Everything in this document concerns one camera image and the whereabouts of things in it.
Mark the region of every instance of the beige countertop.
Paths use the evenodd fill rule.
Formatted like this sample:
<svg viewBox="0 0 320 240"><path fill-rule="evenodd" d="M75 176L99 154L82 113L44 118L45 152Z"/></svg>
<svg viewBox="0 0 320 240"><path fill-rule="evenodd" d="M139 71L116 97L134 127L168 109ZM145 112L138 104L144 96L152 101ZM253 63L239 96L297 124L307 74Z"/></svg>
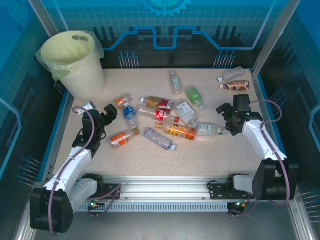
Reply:
<svg viewBox="0 0 320 240"><path fill-rule="evenodd" d="M203 96L206 109L197 111L200 122L212 122L225 125L216 108L224 103L233 103L233 95L249 94L250 100L257 99L249 70L239 80L250 82L246 92L221 90L216 78L223 69L176 69L182 87L194 85ZM114 99L123 93L130 94L131 105L135 108L141 97L163 97L178 100L186 99L183 94L172 94L168 69L105 69L107 85L104 93L93 100L99 112L114 103ZM74 100L73 107L84 102ZM253 112L260 112L259 104L253 104ZM138 116L140 132L146 127L155 129L156 121ZM54 173L66 161L72 143L82 128L82 115L70 113L62 144L56 160ZM194 141L166 135L177 144L175 151L166 151L141 135L118 149L110 146L108 137L127 129L122 110L118 109L117 119L105 128L107 138L101 141L96 155L84 172L112 176L227 176L231 173L255 173L261 159L243 135L202 137Z"/></svg>

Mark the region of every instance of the red bottle label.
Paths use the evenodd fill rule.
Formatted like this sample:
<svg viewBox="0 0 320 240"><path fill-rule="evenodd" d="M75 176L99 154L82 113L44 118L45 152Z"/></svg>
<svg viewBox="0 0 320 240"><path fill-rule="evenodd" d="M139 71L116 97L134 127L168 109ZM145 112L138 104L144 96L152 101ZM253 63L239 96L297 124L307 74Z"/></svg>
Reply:
<svg viewBox="0 0 320 240"><path fill-rule="evenodd" d="M165 117L165 110L158 108L158 110L155 112L154 119L160 122L164 121Z"/></svg>

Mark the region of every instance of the trash bin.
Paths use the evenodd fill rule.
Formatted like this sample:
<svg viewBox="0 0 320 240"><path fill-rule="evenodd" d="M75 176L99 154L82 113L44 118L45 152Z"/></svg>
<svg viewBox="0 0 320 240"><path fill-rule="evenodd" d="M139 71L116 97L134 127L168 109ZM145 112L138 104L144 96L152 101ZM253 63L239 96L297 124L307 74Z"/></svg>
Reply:
<svg viewBox="0 0 320 240"><path fill-rule="evenodd" d="M59 33L42 45L36 57L75 99L91 101L106 88L100 63L104 50L93 32Z"/></svg>

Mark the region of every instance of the clear plastic bottle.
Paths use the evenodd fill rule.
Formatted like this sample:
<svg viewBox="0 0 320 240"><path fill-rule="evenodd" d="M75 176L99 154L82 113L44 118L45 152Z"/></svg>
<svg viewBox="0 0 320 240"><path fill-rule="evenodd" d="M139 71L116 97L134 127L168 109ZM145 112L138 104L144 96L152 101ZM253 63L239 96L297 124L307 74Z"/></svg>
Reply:
<svg viewBox="0 0 320 240"><path fill-rule="evenodd" d="M194 86L187 86L185 88L185 95L188 97L190 102L195 105L200 110L206 109L206 106L203 103L203 98L197 91L197 89Z"/></svg>
<svg viewBox="0 0 320 240"><path fill-rule="evenodd" d="M217 78L217 81L218 83L230 83L233 79L241 77L243 74L245 74L245 70L241 66L238 66L234 69L225 71L222 76Z"/></svg>
<svg viewBox="0 0 320 240"><path fill-rule="evenodd" d="M151 119L157 120L159 122L179 122L179 117L171 116L167 111L164 109L158 108L158 109L150 109L146 106L140 104L136 108L136 114L139 116L147 116Z"/></svg>
<svg viewBox="0 0 320 240"><path fill-rule="evenodd" d="M162 147L165 150L171 150L174 151L177 147L176 144L172 143L172 140L169 138L161 135L160 133L156 132L155 130L147 127L143 134L146 139L150 140L151 142L154 142L158 146Z"/></svg>
<svg viewBox="0 0 320 240"><path fill-rule="evenodd" d="M137 128L135 129L135 132L133 132L133 131L120 132L120 133L110 137L110 144L115 149L119 148L119 147L125 145L127 142L129 142L129 140L131 141L132 139L134 139L135 136L138 136L139 134L140 134L140 132L137 131Z"/></svg>
<svg viewBox="0 0 320 240"><path fill-rule="evenodd" d="M181 94L182 93L181 83L174 70L170 71L170 81L171 81L173 95Z"/></svg>
<svg viewBox="0 0 320 240"><path fill-rule="evenodd" d="M173 111L185 125L188 125L191 121L196 122L198 119L198 114L187 100L177 101L173 107Z"/></svg>
<svg viewBox="0 0 320 240"><path fill-rule="evenodd" d="M154 97L154 96L145 96L141 98L141 103L146 104L146 106L150 109L164 109L168 111L169 113L171 112L173 108L173 101L167 100L167 99L162 99L159 97Z"/></svg>
<svg viewBox="0 0 320 240"><path fill-rule="evenodd" d="M130 106L129 102L126 102L124 104L123 116L128 126L128 129L135 133L139 132L137 114L135 112L135 109L132 106Z"/></svg>
<svg viewBox="0 0 320 240"><path fill-rule="evenodd" d="M114 100L115 104L120 108L123 109L125 107L125 103L131 102L131 97L129 94L124 93L122 96L118 97Z"/></svg>
<svg viewBox="0 0 320 240"><path fill-rule="evenodd" d="M157 123L157 129L161 129L165 134L178 136L180 138L195 140L196 129L189 126L180 126L175 123Z"/></svg>
<svg viewBox="0 0 320 240"><path fill-rule="evenodd" d="M216 135L228 135L230 132L223 126L218 126L212 122L196 122L193 127L197 136L213 137Z"/></svg>

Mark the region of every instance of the small bottle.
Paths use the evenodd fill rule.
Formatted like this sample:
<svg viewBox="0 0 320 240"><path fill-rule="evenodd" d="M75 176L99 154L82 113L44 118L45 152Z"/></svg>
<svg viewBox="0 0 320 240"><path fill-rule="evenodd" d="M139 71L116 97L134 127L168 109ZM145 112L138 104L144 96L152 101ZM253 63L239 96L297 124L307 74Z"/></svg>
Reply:
<svg viewBox="0 0 320 240"><path fill-rule="evenodd" d="M110 137L110 144L115 149L125 145L129 140L131 141L135 136L140 134L138 129L136 128L135 132L133 131L123 131L112 137Z"/></svg>
<svg viewBox="0 0 320 240"><path fill-rule="evenodd" d="M154 96L142 97L140 101L142 104L146 104L146 106L150 109L164 109L169 113L174 106L173 101Z"/></svg>
<svg viewBox="0 0 320 240"><path fill-rule="evenodd" d="M135 112L135 109L132 106L130 106L129 102L126 102L124 104L123 116L128 126L128 129L135 133L139 132L137 114Z"/></svg>
<svg viewBox="0 0 320 240"><path fill-rule="evenodd" d="M150 109L142 104L138 105L138 107L136 108L136 114L138 114L139 116L147 116L159 122L179 122L179 117L171 116L164 109Z"/></svg>
<svg viewBox="0 0 320 240"><path fill-rule="evenodd" d="M248 81L233 81L230 83L220 84L220 89L232 90L232 91L247 91L249 89Z"/></svg>
<svg viewBox="0 0 320 240"><path fill-rule="evenodd" d="M124 93L122 96L118 97L116 100L114 100L115 104L120 108L123 109L125 107L125 103L131 102L131 97L129 94Z"/></svg>
<svg viewBox="0 0 320 240"><path fill-rule="evenodd" d="M170 71L170 80L171 80L173 95L181 94L182 93L181 83L174 70Z"/></svg>
<svg viewBox="0 0 320 240"><path fill-rule="evenodd" d="M200 110L206 109L206 106L203 104L203 98L197 91L194 86L187 86L185 88L185 95L188 97L190 102L195 105Z"/></svg>
<svg viewBox="0 0 320 240"><path fill-rule="evenodd" d="M186 100L178 101L173 111L185 125L188 125L191 121L195 122L198 119L198 114Z"/></svg>
<svg viewBox="0 0 320 240"><path fill-rule="evenodd" d="M177 147L177 145L172 143L172 140L169 138L161 135L160 133L157 133L155 130L152 130L151 128L147 127L143 134L146 139L150 140L151 142L154 142L158 146L162 147L165 150L171 150L174 151Z"/></svg>
<svg viewBox="0 0 320 240"><path fill-rule="evenodd" d="M193 127L196 129L197 136L213 137L230 133L225 127L211 122L196 122Z"/></svg>
<svg viewBox="0 0 320 240"><path fill-rule="evenodd" d="M245 74L245 70L241 66L238 66L234 69L225 71L222 76L217 78L217 81L218 83L230 83L233 79L241 77L243 74Z"/></svg>
<svg viewBox="0 0 320 240"><path fill-rule="evenodd" d="M161 129L165 134L178 136L184 139L194 140L196 137L196 129L189 126L180 126L178 124L171 123L157 123L157 129Z"/></svg>

